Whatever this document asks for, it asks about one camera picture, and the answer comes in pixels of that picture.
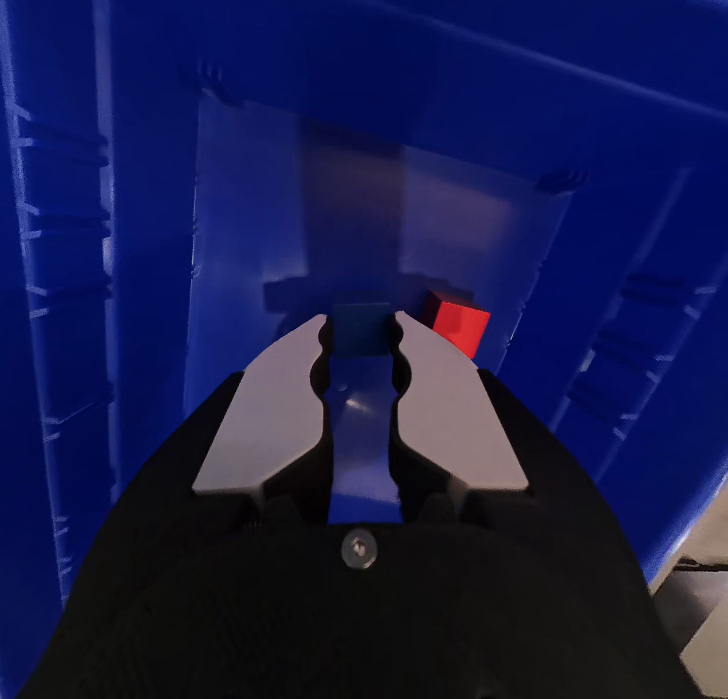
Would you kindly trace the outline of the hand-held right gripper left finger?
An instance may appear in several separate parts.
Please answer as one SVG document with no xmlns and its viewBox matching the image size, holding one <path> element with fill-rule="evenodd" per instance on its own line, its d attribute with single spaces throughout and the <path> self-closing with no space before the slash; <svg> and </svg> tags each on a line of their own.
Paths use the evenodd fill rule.
<svg viewBox="0 0 728 699">
<path fill-rule="evenodd" d="M 323 437 L 312 370 L 324 354 L 317 314 L 262 351 L 240 384 L 193 483 L 196 494 L 261 494 Z"/>
</svg>

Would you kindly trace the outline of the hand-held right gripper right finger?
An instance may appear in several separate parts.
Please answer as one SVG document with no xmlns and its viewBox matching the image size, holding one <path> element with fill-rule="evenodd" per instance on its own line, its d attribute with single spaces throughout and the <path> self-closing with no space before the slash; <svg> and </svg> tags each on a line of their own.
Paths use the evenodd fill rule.
<svg viewBox="0 0 728 699">
<path fill-rule="evenodd" d="M 411 375 L 397 403 L 404 446 L 443 469 L 450 491 L 524 492 L 528 479 L 474 362 L 404 311 L 395 322 Z"/>
</svg>

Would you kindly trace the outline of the red wooden cube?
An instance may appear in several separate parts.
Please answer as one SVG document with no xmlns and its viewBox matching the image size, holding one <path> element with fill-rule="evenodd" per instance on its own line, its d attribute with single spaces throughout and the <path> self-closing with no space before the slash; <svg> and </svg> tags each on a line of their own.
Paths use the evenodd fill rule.
<svg viewBox="0 0 728 699">
<path fill-rule="evenodd" d="M 419 321 L 473 360 L 491 313 L 467 299 L 429 291 Z"/>
</svg>

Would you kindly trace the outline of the blue wooden cube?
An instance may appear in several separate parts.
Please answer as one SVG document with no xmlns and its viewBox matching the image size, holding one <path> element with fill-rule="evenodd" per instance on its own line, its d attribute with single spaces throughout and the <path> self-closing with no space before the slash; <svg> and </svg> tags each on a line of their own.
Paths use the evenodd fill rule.
<svg viewBox="0 0 728 699">
<path fill-rule="evenodd" d="M 364 358 L 389 355 L 389 303 L 334 303 L 331 315 L 333 354 L 336 357 Z"/>
</svg>

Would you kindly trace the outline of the blue plastic bin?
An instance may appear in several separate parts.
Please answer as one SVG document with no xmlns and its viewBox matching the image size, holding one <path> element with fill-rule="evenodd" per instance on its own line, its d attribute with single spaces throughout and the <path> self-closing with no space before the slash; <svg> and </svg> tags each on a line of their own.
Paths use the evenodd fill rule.
<svg viewBox="0 0 728 699">
<path fill-rule="evenodd" d="M 2 0 L 2 352 L 63 601 L 226 375 L 344 296 L 476 362 L 645 573 L 726 472 L 726 0 Z"/>
</svg>

